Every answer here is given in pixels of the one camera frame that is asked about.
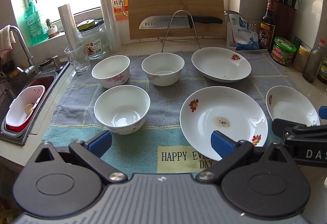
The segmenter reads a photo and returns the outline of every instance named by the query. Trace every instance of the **yellow label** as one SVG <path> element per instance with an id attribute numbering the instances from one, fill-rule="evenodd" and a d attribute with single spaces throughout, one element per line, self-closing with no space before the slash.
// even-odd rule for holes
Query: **yellow label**
<path id="1" fill-rule="evenodd" d="M 197 172 L 215 163 L 191 146 L 158 147 L 157 173 Z"/>
<path id="2" fill-rule="evenodd" d="M 122 15 L 122 3 L 123 0 L 112 0 L 113 11 L 115 15 Z M 128 14 L 128 0 L 124 1 L 124 13 Z"/>

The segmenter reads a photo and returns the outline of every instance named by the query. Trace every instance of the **cutting board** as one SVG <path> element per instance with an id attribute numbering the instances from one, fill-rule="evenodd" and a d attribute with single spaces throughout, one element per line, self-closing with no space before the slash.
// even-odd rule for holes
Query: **cutting board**
<path id="1" fill-rule="evenodd" d="M 130 39 L 164 37 L 166 29 L 139 29 L 140 23 L 149 16 L 173 15 L 178 10 L 187 10 L 192 15 L 224 18 L 224 0 L 128 0 Z M 198 36 L 226 37 L 226 22 L 223 24 L 195 23 Z M 169 37 L 194 36 L 193 29 L 170 29 Z"/>

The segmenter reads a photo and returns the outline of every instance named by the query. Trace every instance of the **sink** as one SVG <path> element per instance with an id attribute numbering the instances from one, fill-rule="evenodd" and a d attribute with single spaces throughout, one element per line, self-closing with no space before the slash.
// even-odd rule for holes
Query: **sink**
<path id="1" fill-rule="evenodd" d="M 33 78 L 20 77 L 18 75 L 17 79 L 10 82 L 11 88 L 7 90 L 6 98 L 4 99 L 3 103 L 0 106 L 0 124 L 1 124 L 0 139 L 14 142 L 20 145 L 25 144 L 26 139 L 33 128 L 33 124 L 35 123 L 39 112 L 41 111 L 52 89 L 55 87 L 55 85 L 61 78 L 62 74 L 66 71 L 67 67 L 69 66 L 69 62 L 62 62 L 62 65 L 64 67 L 58 73 L 55 71 L 55 67 L 53 67 L 53 65 L 52 66 L 48 65 L 42 67 L 42 72 L 34 76 Z M 27 87 L 35 86 L 35 85 L 45 86 L 45 94 L 43 95 L 39 105 L 34 110 L 33 116 L 29 121 L 29 124 L 21 132 L 14 132 L 8 130 L 6 128 L 6 114 L 9 110 L 10 104 L 19 95 L 19 93 L 22 90 L 24 90 Z"/>

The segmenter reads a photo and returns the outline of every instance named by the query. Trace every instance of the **blue gripper pad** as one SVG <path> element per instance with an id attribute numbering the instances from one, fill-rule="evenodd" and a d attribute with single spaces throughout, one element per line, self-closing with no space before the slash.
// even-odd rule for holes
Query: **blue gripper pad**
<path id="1" fill-rule="evenodd" d="M 327 106 L 321 106 L 318 113 L 319 113 L 319 117 L 321 119 L 326 120 L 327 119 Z"/>
<path id="2" fill-rule="evenodd" d="M 100 158 L 111 147 L 112 135 L 104 131 L 85 143 L 86 149 Z"/>
<path id="3" fill-rule="evenodd" d="M 214 131 L 211 134 L 211 146 L 223 159 L 236 149 L 237 142 L 219 131 Z"/>

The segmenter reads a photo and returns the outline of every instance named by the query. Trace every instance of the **dish towel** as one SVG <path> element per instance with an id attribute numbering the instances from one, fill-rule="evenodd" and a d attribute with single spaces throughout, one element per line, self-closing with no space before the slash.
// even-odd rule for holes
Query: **dish towel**
<path id="1" fill-rule="evenodd" d="M 0 58 L 6 61 L 7 54 L 12 50 L 12 44 L 16 43 L 14 34 L 9 31 L 10 25 L 0 30 Z"/>

